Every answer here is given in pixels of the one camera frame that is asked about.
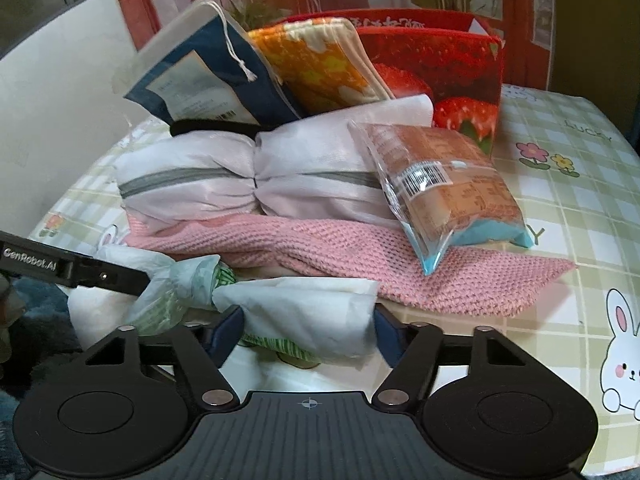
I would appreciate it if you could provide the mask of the pink knitted cloth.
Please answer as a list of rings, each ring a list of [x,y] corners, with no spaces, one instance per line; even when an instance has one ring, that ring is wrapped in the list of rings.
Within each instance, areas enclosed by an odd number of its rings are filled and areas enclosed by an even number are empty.
[[[232,214],[152,232],[133,214],[128,245],[176,259],[218,255],[232,269],[275,268],[315,278],[366,278],[380,297],[425,311],[514,316],[575,263],[477,247],[453,247],[430,275],[403,232],[343,220]]]

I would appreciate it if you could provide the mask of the white green tissue bundle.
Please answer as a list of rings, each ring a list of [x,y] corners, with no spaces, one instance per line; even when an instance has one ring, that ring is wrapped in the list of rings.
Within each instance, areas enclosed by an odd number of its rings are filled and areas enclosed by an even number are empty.
[[[140,296],[79,286],[68,295],[70,322],[82,348],[121,325],[158,335],[189,312],[244,314],[243,338],[291,358],[359,364],[375,348],[373,311],[378,284],[363,278],[263,278],[237,281],[217,255],[176,261],[159,252],[105,245],[96,258],[144,272]]]

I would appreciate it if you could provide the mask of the white zippered fabric bag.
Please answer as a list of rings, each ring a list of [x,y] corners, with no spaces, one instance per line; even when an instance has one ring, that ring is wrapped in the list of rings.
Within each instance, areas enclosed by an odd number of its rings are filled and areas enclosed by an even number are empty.
[[[396,228],[351,122],[428,126],[425,94],[344,108],[258,133],[192,131],[131,151],[115,164],[128,214],[157,233],[228,214],[348,220]]]

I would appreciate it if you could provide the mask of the navy drawstring pouch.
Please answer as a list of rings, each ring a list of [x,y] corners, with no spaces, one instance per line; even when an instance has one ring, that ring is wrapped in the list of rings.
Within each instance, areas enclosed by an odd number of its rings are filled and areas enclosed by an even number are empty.
[[[222,120],[277,128],[302,118],[248,33],[213,0],[195,0],[116,70],[116,94],[169,125]]]

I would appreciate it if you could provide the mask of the orange floral fabric pouch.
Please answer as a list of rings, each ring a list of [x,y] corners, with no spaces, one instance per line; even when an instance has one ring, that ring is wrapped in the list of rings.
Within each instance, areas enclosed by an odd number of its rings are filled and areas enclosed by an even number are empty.
[[[282,23],[248,36],[309,115],[394,97],[346,18]]]

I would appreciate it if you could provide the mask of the teal curtain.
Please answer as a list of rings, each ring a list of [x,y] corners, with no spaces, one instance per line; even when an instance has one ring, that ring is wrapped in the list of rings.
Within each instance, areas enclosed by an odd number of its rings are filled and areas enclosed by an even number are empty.
[[[1,364],[1,477],[28,479],[32,471],[17,449],[13,415],[26,393],[55,367],[70,362],[80,344],[70,322],[67,296],[58,286],[14,278],[2,297],[22,310],[6,331],[11,355]]]

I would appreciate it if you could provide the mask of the green plaid bunny tablecloth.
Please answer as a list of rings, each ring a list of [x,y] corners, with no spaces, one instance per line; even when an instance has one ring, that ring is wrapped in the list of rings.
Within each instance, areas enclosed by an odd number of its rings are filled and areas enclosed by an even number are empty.
[[[374,248],[362,266],[303,248],[292,222],[236,219],[227,235],[181,223],[146,235],[127,218],[114,166],[123,154],[168,137],[150,118],[137,125],[72,185],[32,231],[32,239],[91,255],[131,237],[175,257],[219,250],[242,278],[363,276],[405,321],[450,334],[494,326],[582,393],[599,431],[584,471],[605,476],[639,468],[635,394],[608,393],[607,356],[639,353],[639,159],[594,104],[579,96],[507,84],[492,160],[518,202],[532,244],[449,249],[424,275],[402,235]],[[381,258],[398,252],[408,278],[381,278]]]

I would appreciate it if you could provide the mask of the red strawberry cardboard box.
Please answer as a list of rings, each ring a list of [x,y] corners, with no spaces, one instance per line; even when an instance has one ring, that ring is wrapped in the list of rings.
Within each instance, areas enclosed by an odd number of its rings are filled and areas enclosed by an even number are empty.
[[[422,8],[352,9],[298,14],[287,23],[346,18],[364,50],[393,90],[423,92],[434,106],[434,125],[456,130],[490,154],[501,98],[501,38],[481,18]]]

